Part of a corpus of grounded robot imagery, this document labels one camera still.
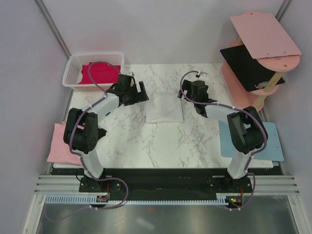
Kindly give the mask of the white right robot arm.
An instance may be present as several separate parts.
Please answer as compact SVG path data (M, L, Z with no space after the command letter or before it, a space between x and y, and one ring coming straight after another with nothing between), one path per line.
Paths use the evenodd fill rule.
M234 192L241 186L240 178L247 174L254 155L266 148L268 133L254 107L238 109L218 103L209 98L207 91L208 85L202 80L182 80L178 97L193 103L202 117L228 125L234 156L227 168L229 176L223 179L223 186L227 191Z

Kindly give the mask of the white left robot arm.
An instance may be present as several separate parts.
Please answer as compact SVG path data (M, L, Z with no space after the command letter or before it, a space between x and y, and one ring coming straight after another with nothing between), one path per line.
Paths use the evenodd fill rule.
M148 101L143 81L136 83L133 76L120 74L118 80L103 96L85 109L71 108L68 112L63 141L70 152L77 155L86 176L90 177L90 186L97 192L105 190L106 178L96 146L98 140L107 133L98 123L120 106L129 106Z

